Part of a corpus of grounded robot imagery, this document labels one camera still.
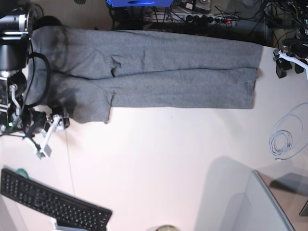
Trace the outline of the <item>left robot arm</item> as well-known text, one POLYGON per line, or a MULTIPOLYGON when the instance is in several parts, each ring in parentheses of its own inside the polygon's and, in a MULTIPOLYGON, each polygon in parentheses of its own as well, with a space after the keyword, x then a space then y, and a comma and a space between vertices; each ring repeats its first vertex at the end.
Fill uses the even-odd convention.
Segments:
POLYGON ((273 60, 278 78, 294 69, 297 74, 308 72, 308 2, 306 0, 265 0, 260 7, 267 26, 284 30, 274 36, 273 60))

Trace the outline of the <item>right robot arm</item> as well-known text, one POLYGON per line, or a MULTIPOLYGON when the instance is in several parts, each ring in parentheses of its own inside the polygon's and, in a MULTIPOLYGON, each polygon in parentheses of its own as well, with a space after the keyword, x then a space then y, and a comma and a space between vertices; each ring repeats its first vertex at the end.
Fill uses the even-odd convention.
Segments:
POLYGON ((35 5, 29 0, 2 0, 0 2, 0 134, 13 135, 23 132, 26 138, 49 130, 69 127, 66 110, 56 106, 52 114, 37 112, 34 107, 42 104, 51 83, 51 68, 47 58, 32 50, 35 5), (40 98, 27 104, 32 82, 27 82, 22 70, 29 60, 40 58, 46 65, 46 84, 40 98))

